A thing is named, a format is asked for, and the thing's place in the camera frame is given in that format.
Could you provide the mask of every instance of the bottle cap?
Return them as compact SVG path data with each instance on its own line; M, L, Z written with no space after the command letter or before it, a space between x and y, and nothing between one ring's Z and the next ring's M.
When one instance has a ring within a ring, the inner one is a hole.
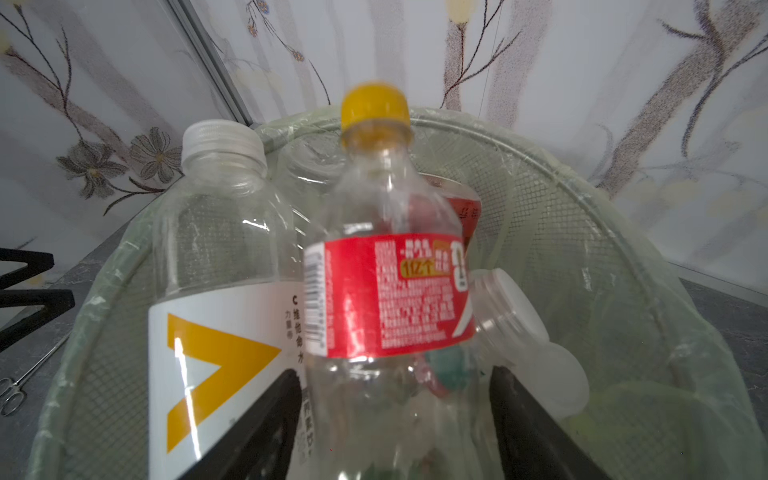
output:
M256 161L266 170L264 144L259 134L230 120L203 120L192 124L181 141L181 163L206 152L239 154Z
M536 347L512 372L556 420L581 413L589 402L587 374L576 357L557 343Z
M352 89L341 104L341 131L366 120L391 120L411 126L406 96L385 83L369 83Z

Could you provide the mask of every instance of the countertop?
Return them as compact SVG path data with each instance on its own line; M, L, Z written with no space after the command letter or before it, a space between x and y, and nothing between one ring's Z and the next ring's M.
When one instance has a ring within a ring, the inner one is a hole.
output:
M0 377L17 379L37 359L70 331L101 266L120 243L125 227L115 232L96 250L67 272L51 288L72 290L75 308L51 321L0 353ZM768 308L737 299L696 283L682 280L701 315L712 323L728 342L741 369L757 421L768 435ZM3 478L23 478L38 417L48 387L61 361L60 349L26 383L28 396L23 406L9 417L0 417L0 465Z

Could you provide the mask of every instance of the trash can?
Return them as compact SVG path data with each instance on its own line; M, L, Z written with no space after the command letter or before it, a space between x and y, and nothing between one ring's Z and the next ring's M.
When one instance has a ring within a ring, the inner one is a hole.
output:
M766 442L740 371L658 251L573 170L504 128L414 108L419 171L470 186L482 217L472 269L502 268L550 340L584 367L590 399L563 430L612 478L765 478ZM281 148L339 136L333 107L257 129ZM29 478L147 476L151 224L142 211L98 274L51 386Z

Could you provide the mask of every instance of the yellow logo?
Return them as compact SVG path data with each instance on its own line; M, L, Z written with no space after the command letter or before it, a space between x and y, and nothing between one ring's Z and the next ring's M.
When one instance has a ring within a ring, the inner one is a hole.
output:
M189 435L192 422L195 426L201 424L280 353L274 346L197 325L171 314L168 314L168 348L175 351L180 361L192 357L220 366L213 375L187 392L168 413L169 452Z
M406 258L400 260L402 278L450 275L451 244L442 240L435 240L432 249L430 249L427 247L427 240L423 240L422 245L423 247L415 248L418 252L410 250L406 253Z

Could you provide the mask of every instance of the red bottle label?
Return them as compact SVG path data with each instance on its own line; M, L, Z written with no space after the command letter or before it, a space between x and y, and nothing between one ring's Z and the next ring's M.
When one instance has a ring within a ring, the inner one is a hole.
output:
M477 200L470 200L467 198L446 197L445 199L451 204L459 221L462 222L462 229L464 230L464 249L466 250L467 247L469 247L469 241L472 239L472 235L475 234L475 229L478 226L482 205Z
M402 233L304 251L306 351L330 358L441 349L475 333L460 238Z

